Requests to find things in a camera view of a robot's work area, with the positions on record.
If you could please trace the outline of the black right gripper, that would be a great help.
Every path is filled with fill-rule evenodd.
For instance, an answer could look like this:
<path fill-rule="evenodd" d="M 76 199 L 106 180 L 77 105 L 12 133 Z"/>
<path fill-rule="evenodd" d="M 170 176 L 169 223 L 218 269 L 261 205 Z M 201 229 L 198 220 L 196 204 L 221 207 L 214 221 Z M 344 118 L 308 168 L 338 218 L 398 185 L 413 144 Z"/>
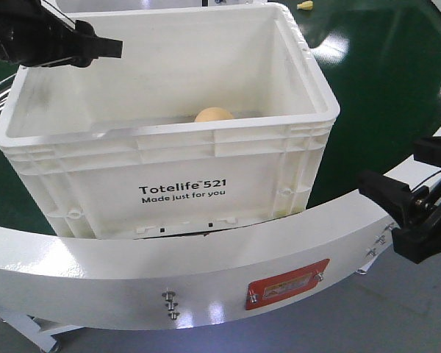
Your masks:
<path fill-rule="evenodd" d="M 441 168 L 441 136 L 414 142 L 414 160 Z M 393 250 L 413 263 L 441 253 L 441 179 L 429 188 L 410 190 L 406 183 L 363 171 L 359 193 L 375 202 L 399 224 L 392 231 Z"/>

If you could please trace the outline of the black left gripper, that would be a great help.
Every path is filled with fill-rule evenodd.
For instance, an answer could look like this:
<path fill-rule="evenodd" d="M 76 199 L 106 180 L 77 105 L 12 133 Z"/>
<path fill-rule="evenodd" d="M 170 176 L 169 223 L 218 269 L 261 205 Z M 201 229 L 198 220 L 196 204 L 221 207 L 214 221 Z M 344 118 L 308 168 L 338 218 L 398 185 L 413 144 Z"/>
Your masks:
<path fill-rule="evenodd" d="M 72 65 L 86 68 L 100 57 L 122 57 L 121 40 L 99 37 L 82 20 L 74 30 L 56 10 L 42 1 L 0 1 L 0 60 L 31 67 L 67 60 L 65 44 L 73 31 Z"/>

